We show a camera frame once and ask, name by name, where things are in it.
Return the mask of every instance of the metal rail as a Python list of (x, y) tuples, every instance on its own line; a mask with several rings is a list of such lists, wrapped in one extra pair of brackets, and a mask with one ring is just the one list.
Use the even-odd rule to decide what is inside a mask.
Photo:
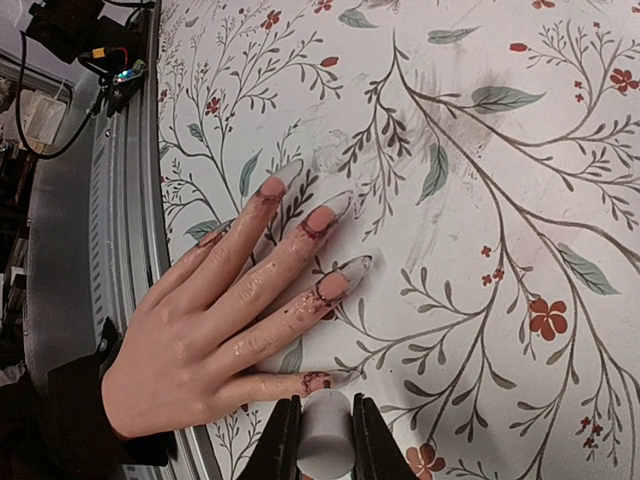
[[(49, 370), (96, 349), (107, 317), (125, 332), (136, 305), (169, 268), (157, 136), (159, 3), (150, 12), (144, 88), (121, 114), (92, 122), (67, 155), (38, 167), (25, 350), (41, 389)], [(205, 426), (176, 432), (176, 440), (168, 467), (124, 466), (118, 476), (222, 480)]]

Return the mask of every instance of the white cylinder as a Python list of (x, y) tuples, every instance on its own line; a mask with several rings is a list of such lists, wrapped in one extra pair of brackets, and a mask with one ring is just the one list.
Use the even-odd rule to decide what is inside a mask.
[(355, 465), (351, 403), (337, 390), (318, 390), (302, 411), (298, 468), (314, 480), (336, 480)]

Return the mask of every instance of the black bracket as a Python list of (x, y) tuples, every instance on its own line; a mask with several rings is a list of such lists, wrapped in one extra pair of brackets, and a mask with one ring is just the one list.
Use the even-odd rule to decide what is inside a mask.
[[(298, 396), (276, 404), (238, 480), (302, 478), (296, 465), (301, 411)], [(375, 402), (361, 393), (353, 400), (353, 438), (353, 480), (417, 480)]]

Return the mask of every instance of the artificial nail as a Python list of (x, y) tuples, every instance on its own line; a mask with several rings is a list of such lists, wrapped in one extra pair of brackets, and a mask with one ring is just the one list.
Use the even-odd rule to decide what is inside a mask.
[(331, 388), (342, 388), (362, 378), (362, 374), (357, 370), (349, 370), (345, 372), (343, 370), (329, 370), (327, 372), (331, 375), (333, 380)]
[(316, 294), (327, 306), (333, 306), (353, 292), (365, 277), (373, 259), (363, 255), (343, 263), (316, 283)]
[(307, 394), (332, 386), (333, 379), (326, 372), (309, 372), (302, 377), (302, 387)]
[(265, 180), (258, 190), (258, 194), (264, 200), (279, 202), (302, 172), (302, 165), (302, 160), (287, 163)]
[(198, 246), (200, 248), (204, 248), (204, 247), (208, 247), (214, 242), (217, 243), (223, 237), (223, 235), (229, 231), (229, 228), (231, 228), (231, 224), (233, 223), (234, 220), (235, 218), (232, 218), (231, 220), (222, 222), (221, 224), (214, 227), (213, 230), (211, 230), (209, 233), (207, 233), (204, 237), (200, 239), (200, 241), (198, 242)]
[(347, 213), (352, 199), (353, 192), (351, 190), (330, 198), (307, 215), (307, 218), (300, 224), (300, 228), (313, 240), (325, 237)]

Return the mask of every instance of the floral wallpaper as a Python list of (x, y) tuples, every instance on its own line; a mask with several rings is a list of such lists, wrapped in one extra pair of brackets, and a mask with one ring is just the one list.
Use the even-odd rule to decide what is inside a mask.
[[(260, 368), (344, 374), (423, 480), (640, 478), (640, 4), (166, 0), (160, 44), (173, 258), (290, 161), (256, 258), (355, 192), (298, 285), (370, 278)], [(225, 479), (270, 409), (209, 426)]]

